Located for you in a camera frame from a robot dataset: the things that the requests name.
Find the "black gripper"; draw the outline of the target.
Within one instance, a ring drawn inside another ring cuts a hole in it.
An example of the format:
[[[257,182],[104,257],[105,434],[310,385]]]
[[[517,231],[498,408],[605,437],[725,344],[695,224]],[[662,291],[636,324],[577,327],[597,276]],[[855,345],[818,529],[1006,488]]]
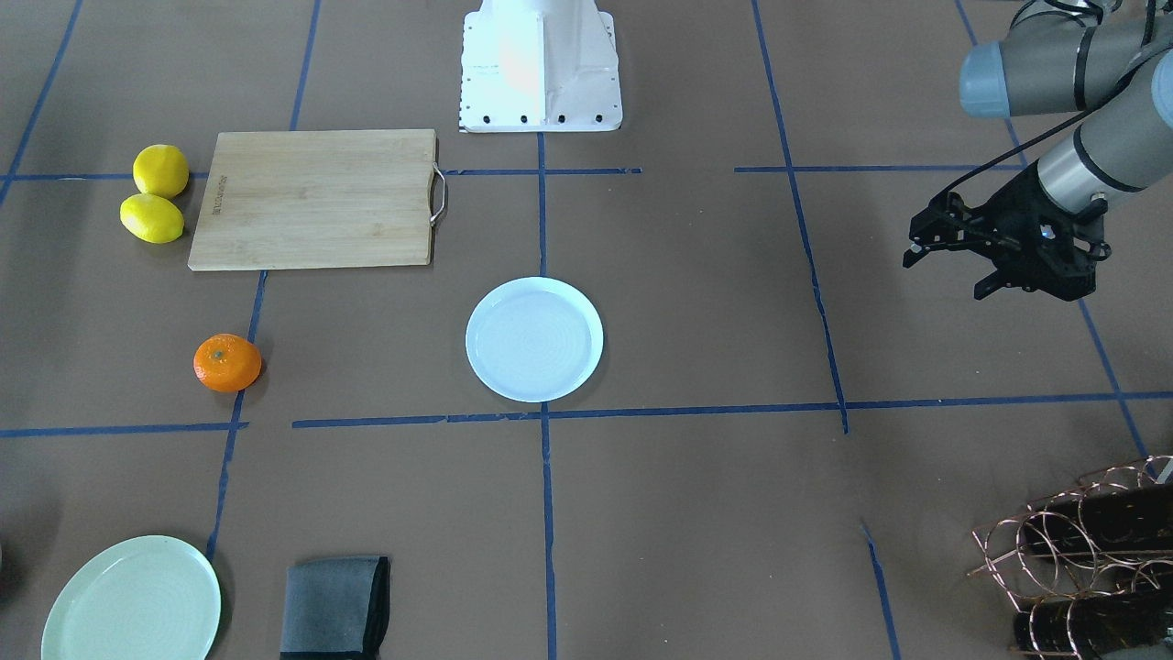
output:
[[[1019,171],[979,206],[968,206],[947,189],[944,203],[930,203],[911,218],[902,267],[911,268],[930,252],[975,252],[994,265],[992,274],[972,284],[972,300],[983,301],[1024,287],[1019,275],[1028,275],[1042,237],[1074,237],[1083,247],[1101,241],[1101,193],[1082,195],[1067,209],[1047,192],[1039,169],[1031,164]]]

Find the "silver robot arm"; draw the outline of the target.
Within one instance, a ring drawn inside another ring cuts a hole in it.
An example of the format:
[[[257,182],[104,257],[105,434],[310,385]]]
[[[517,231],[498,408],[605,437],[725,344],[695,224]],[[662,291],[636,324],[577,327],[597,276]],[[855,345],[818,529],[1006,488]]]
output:
[[[1164,181],[1172,166],[1169,8],[1113,22],[1116,1],[1025,1],[1006,38],[972,49],[960,104],[972,117],[1067,113],[1065,137],[984,204],[947,185],[911,218],[904,267],[940,251],[988,259],[972,287],[1076,301],[1096,290],[1111,247],[1103,218]]]

